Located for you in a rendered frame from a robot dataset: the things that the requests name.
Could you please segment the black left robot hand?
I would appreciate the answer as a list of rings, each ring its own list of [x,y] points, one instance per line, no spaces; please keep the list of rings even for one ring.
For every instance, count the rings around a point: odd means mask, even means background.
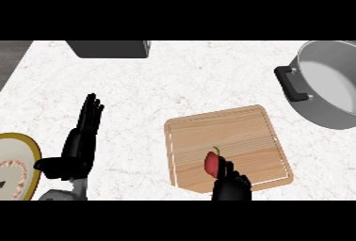
[[[35,161],[34,169],[44,173],[47,179],[64,181],[84,179],[92,171],[96,135],[105,106],[96,94],[86,96],[77,127],[65,139],[61,157],[41,158]]]

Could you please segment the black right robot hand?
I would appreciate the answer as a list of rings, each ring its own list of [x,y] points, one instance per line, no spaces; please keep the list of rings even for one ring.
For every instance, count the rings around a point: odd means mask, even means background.
[[[213,201],[251,201],[251,183],[247,175],[233,168],[223,157],[219,160],[217,180],[213,187]]]

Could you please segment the red bell pepper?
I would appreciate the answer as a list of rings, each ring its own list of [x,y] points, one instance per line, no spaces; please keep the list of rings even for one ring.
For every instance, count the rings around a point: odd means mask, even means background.
[[[208,152],[204,158],[204,171],[213,177],[219,177],[220,170],[220,150],[214,147],[214,152]]]

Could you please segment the wooden cutting board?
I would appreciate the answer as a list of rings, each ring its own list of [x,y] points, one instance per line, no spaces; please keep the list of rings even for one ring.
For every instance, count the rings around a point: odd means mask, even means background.
[[[171,185],[207,193],[214,178],[204,158],[217,152],[250,178],[254,191],[294,180],[273,125],[261,105],[174,118],[164,123]]]

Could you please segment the grey metal pot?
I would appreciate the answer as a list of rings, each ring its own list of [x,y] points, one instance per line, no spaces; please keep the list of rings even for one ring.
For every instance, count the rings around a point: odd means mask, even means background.
[[[298,115],[318,126],[356,127],[356,40],[310,40],[273,74]]]

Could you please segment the gold-rimmed white plate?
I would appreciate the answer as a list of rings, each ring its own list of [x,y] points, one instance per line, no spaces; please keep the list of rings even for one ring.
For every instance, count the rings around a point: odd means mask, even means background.
[[[41,158],[35,141],[24,134],[0,134],[0,201],[28,201],[35,193]]]

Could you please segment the dark grey appliance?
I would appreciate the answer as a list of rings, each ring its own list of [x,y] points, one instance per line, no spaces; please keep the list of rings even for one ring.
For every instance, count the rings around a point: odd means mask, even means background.
[[[69,40],[68,45],[81,58],[146,58],[148,40]]]

